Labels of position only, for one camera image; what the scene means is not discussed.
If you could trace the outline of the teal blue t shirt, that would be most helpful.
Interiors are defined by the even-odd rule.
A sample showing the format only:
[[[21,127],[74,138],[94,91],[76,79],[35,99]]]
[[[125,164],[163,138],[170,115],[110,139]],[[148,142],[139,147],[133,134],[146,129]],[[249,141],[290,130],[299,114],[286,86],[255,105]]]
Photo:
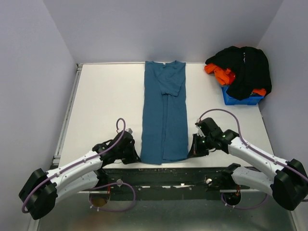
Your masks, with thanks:
[[[145,62],[141,161],[160,165],[188,157],[186,64]]]

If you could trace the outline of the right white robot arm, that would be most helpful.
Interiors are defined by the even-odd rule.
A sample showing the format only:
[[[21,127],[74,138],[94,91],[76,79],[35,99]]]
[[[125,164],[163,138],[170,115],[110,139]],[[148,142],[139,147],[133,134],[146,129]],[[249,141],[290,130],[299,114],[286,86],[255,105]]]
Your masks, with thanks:
[[[302,163],[278,158],[249,144],[241,131],[222,131],[216,122],[208,117],[196,122],[198,132],[188,157],[208,155],[211,150],[220,150],[249,163],[254,170],[239,164],[226,167],[218,178],[218,186],[231,189],[243,185],[266,193],[282,208],[293,211],[308,195],[308,176]]]

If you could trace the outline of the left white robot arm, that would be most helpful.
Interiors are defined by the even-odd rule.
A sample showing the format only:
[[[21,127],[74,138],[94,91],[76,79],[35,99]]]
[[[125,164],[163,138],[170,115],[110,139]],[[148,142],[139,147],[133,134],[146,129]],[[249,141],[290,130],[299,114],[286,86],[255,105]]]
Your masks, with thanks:
[[[120,160],[123,164],[140,162],[132,132],[127,129],[113,139],[96,144],[79,159],[59,168],[32,172],[19,192],[22,212],[37,220],[50,213],[63,199],[84,190],[91,192],[122,186],[122,180],[110,180],[103,167]]]

